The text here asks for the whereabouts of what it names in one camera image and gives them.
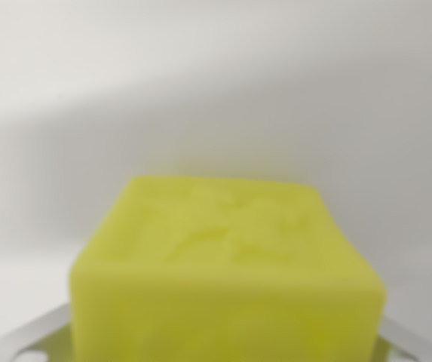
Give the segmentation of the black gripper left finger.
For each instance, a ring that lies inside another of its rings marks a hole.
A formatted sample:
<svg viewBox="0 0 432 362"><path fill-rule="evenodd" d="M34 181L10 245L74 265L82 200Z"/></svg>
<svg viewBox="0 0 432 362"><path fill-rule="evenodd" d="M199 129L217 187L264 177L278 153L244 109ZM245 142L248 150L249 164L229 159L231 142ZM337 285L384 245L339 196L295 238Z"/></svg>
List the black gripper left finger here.
<svg viewBox="0 0 432 362"><path fill-rule="evenodd" d="M0 337L0 361L72 361L70 306L61 305Z"/></svg>

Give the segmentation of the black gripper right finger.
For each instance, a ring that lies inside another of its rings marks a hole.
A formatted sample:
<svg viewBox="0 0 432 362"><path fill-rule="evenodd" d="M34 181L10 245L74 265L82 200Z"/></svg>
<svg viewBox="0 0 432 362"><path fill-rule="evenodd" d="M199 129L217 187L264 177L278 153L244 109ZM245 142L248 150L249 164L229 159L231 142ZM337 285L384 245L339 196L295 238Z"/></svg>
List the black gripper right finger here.
<svg viewBox="0 0 432 362"><path fill-rule="evenodd" d="M416 356L405 349L405 343L408 341L407 330L395 321L384 318L374 347L374 361L418 361Z"/></svg>

